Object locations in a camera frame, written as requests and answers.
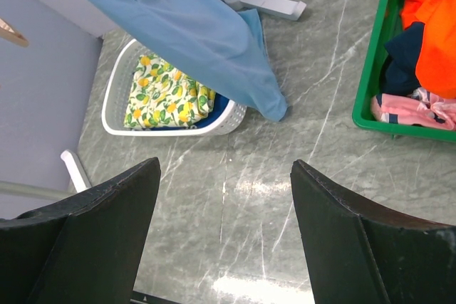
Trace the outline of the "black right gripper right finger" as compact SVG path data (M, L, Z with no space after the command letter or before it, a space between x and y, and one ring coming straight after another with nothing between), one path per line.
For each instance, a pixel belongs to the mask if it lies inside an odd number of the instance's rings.
M453 303L455 227L390 209L298 160L291 190L316 303Z

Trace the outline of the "light blue shorts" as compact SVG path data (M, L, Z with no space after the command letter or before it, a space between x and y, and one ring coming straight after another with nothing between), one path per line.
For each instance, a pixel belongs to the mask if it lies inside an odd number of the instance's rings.
M286 98L269 64L255 10L220 0L88 0L189 77L278 122Z

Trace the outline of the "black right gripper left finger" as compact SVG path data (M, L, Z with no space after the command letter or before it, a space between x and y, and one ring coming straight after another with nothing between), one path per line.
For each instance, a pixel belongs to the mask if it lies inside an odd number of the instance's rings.
M3 303L129 303L160 186L157 158L1 221Z

